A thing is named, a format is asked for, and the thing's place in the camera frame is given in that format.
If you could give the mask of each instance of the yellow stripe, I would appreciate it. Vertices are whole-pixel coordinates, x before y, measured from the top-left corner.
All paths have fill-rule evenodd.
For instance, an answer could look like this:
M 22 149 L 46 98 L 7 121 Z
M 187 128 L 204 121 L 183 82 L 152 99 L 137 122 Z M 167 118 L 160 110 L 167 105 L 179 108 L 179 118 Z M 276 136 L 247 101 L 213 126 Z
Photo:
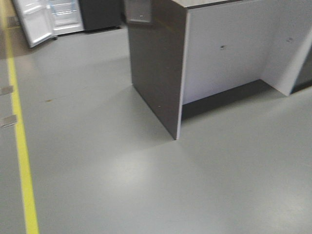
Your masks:
M 27 234 L 39 234 L 33 184 L 29 164 L 29 155 L 20 105 L 18 82 L 16 78 L 15 62 L 13 57 L 10 33 L 7 28 L 6 12 L 3 0 L 0 0 L 0 9 L 2 29 L 5 36 L 9 79 L 10 84 L 14 86 L 14 93 L 12 94 L 12 112 L 18 118 L 18 123 L 15 125 L 15 135 L 19 157 L 19 173 L 21 181 L 21 193 L 24 205 L 25 228 Z

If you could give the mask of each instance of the stainless steel refrigerator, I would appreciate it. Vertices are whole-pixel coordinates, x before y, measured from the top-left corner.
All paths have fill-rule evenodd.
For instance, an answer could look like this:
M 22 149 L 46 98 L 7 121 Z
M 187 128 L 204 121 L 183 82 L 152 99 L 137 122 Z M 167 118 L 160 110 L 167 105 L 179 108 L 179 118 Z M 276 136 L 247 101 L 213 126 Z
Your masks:
M 13 0 L 29 47 L 83 31 L 78 0 Z

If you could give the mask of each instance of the gray floor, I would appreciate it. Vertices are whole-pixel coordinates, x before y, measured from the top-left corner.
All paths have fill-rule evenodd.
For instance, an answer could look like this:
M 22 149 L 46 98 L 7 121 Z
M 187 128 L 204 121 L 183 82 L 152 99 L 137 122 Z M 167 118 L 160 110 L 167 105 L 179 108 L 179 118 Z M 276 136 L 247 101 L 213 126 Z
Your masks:
M 9 85 L 4 35 L 0 28 L 0 87 Z M 11 96 L 0 96 L 0 118 L 12 114 Z M 0 233 L 24 233 L 20 173 L 14 127 L 0 128 Z
M 126 28 L 33 50 L 11 32 L 40 233 L 311 233 L 311 88 L 284 97 L 255 82 L 211 97 L 187 107 L 173 141 L 131 86 Z M 16 152 L 4 153 L 10 181 Z M 19 196 L 0 197 L 16 217 Z M 0 217 L 1 233 L 22 233 Z

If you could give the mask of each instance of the refrigerator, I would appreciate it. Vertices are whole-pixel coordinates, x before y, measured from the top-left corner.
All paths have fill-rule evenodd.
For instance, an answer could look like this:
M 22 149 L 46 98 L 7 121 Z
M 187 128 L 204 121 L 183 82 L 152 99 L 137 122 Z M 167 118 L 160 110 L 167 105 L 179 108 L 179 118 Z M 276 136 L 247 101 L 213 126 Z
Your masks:
M 57 35 L 83 31 L 78 0 L 13 0 L 30 48 Z
M 120 0 L 79 0 L 79 3 L 86 31 L 121 25 Z

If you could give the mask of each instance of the kitchen island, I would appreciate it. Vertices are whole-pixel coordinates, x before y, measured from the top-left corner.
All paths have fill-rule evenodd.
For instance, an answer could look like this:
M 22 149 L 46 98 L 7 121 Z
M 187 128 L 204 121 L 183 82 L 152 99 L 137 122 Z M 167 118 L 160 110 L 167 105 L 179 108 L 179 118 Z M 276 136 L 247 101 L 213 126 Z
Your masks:
M 311 0 L 127 0 L 132 82 L 174 139 L 182 106 L 261 79 L 288 96 Z

